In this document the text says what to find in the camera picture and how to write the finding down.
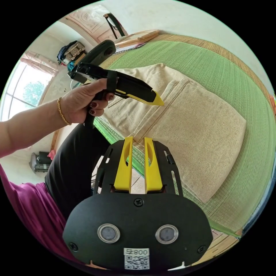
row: label sticker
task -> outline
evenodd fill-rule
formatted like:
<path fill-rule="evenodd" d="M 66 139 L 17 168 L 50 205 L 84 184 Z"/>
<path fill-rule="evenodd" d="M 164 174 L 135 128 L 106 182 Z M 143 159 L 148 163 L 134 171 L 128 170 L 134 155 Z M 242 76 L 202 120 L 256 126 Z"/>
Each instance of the label sticker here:
<path fill-rule="evenodd" d="M 150 269 L 149 248 L 124 248 L 125 269 L 144 270 Z"/>

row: finger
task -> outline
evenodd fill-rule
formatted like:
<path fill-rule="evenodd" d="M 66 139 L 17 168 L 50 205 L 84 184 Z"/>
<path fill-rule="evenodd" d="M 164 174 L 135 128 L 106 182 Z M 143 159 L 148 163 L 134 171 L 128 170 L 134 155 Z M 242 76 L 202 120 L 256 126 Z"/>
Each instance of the finger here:
<path fill-rule="evenodd" d="M 113 101 L 114 97 L 115 97 L 115 95 L 113 93 L 107 93 L 106 94 L 106 100 L 107 101 Z"/>
<path fill-rule="evenodd" d="M 89 107 L 92 109 L 104 109 L 108 106 L 108 101 L 94 100 L 90 103 Z"/>
<path fill-rule="evenodd" d="M 88 113 L 94 117 L 100 117 L 103 115 L 104 110 L 103 109 L 90 109 Z"/>
<path fill-rule="evenodd" d="M 106 89 L 106 82 L 107 82 L 106 78 L 101 78 L 87 85 L 83 85 L 82 88 L 87 95 L 94 96 L 95 94 Z"/>

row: tree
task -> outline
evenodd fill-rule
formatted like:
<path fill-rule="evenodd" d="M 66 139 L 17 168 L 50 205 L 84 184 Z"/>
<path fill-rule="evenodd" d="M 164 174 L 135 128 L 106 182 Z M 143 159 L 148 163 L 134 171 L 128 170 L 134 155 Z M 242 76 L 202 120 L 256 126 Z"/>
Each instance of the tree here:
<path fill-rule="evenodd" d="M 25 91 L 23 93 L 23 100 L 29 104 L 37 106 L 44 89 L 45 86 L 40 81 L 37 81 L 36 83 L 28 83 L 24 87 Z"/>

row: black pants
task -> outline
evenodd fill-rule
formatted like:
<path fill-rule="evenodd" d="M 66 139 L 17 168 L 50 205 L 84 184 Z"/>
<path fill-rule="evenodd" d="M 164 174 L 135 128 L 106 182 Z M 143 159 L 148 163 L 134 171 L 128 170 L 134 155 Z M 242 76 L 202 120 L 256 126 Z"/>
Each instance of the black pants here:
<path fill-rule="evenodd" d="M 57 151 L 45 184 L 66 220 L 81 201 L 91 196 L 92 172 L 109 146 L 96 128 L 79 124 Z"/>

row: gold bracelet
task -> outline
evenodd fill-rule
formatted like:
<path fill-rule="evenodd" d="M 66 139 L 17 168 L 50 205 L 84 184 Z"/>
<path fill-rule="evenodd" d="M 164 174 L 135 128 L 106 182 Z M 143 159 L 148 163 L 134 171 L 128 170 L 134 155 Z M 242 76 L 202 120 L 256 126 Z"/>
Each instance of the gold bracelet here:
<path fill-rule="evenodd" d="M 63 113 L 62 113 L 62 111 L 61 111 L 61 108 L 60 108 L 60 100 L 61 100 L 61 97 L 60 98 L 58 98 L 58 103 L 57 103 L 57 109 L 58 109 L 58 113 L 60 114 L 60 117 L 63 119 L 63 121 L 68 125 L 68 126 L 70 126 L 71 125 L 71 123 L 69 123 L 66 119 L 65 119 L 65 117 L 64 117 L 64 115 L 63 115 Z"/>

